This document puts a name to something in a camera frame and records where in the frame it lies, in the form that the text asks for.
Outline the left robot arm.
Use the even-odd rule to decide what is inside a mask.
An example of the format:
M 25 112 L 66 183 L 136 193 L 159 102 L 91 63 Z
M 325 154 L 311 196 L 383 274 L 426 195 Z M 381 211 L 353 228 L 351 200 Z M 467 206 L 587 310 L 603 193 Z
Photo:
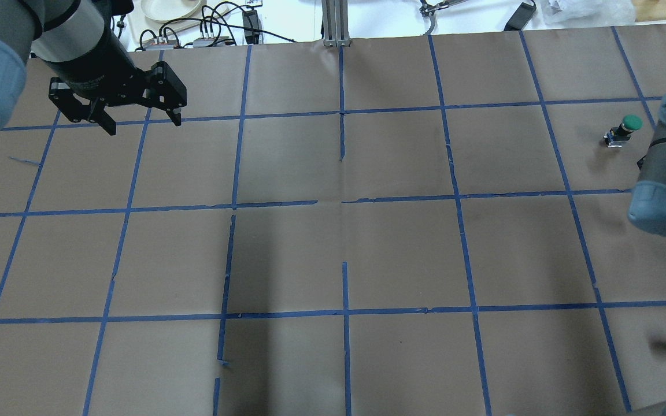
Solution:
M 71 122 L 114 135 L 106 108 L 140 105 L 180 126 L 187 87 L 167 62 L 139 69 L 109 26 L 133 9 L 132 1 L 0 1 L 0 129 L 24 90 L 31 54 L 54 72 L 48 99 Z

